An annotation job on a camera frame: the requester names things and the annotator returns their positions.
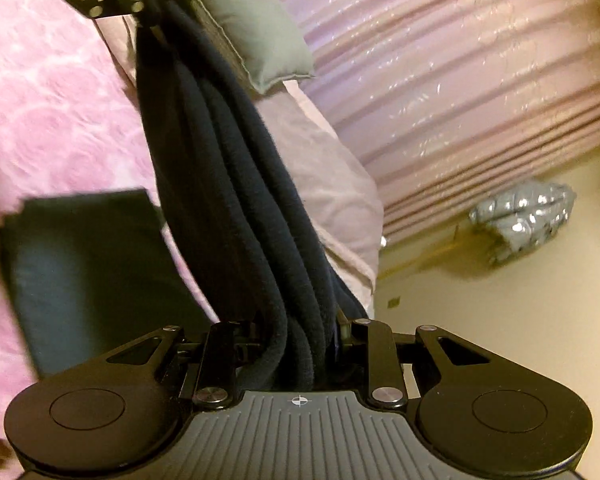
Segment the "dark navy sweatpants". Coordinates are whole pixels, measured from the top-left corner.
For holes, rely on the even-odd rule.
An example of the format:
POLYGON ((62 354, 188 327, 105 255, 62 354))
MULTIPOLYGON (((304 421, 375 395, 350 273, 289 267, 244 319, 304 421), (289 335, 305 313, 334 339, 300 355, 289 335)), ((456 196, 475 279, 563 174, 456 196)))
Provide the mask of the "dark navy sweatpants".
POLYGON ((143 0, 136 82, 166 223, 223 322, 259 346, 245 389, 330 388, 339 313, 364 309, 329 264, 268 128, 178 0, 143 0))

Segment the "pink floral bed blanket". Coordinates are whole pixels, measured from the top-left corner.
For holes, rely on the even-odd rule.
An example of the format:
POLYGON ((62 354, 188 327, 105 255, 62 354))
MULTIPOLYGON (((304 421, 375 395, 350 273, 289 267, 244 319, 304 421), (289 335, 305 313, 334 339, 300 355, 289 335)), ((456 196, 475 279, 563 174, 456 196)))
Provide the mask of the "pink floral bed blanket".
MULTIPOLYGON (((132 84, 96 26, 62 0, 0 0, 0 222, 28 198, 156 185, 132 84)), ((3 431, 33 380, 0 277, 0 479, 21 469, 3 431)))

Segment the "folded teal garment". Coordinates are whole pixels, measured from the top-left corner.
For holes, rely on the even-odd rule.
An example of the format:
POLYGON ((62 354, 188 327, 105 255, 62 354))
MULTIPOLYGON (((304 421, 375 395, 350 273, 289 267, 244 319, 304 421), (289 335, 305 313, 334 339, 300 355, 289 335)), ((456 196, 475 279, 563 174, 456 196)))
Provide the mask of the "folded teal garment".
POLYGON ((38 377, 163 326, 211 325, 142 188, 26 200, 0 224, 0 268, 38 377))

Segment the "green cushion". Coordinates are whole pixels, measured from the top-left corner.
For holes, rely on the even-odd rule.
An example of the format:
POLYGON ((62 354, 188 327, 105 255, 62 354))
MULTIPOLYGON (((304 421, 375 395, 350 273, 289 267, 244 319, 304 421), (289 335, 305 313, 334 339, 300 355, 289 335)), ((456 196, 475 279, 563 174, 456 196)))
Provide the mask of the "green cushion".
POLYGON ((240 82, 261 96, 314 76, 312 53, 279 0, 193 0, 204 28, 240 82))

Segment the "beige pillow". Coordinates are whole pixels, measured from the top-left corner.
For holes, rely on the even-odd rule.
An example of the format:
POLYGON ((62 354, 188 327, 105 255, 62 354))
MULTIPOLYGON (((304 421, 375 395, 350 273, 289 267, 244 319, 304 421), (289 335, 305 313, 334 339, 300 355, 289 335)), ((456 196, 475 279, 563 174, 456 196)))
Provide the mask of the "beige pillow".
POLYGON ((260 96, 247 89, 294 181, 327 260, 366 312, 373 310, 382 230, 376 184, 298 82, 260 96))

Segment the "pink striped curtain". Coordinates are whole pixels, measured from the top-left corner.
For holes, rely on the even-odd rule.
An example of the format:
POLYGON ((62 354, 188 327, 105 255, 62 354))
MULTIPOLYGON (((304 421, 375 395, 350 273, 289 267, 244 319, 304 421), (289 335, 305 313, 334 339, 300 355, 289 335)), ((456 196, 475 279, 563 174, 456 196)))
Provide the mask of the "pink striped curtain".
POLYGON ((280 0, 396 243, 600 145, 600 0, 280 0))

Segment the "wall socket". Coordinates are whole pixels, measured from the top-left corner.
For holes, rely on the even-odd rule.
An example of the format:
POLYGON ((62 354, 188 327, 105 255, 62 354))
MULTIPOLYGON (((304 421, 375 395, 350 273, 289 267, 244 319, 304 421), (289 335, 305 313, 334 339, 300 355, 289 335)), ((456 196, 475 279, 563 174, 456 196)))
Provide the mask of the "wall socket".
POLYGON ((400 297, 391 298, 388 301, 387 308, 388 309, 392 309, 392 308, 399 307, 400 306, 400 302, 401 302, 401 298, 400 297))

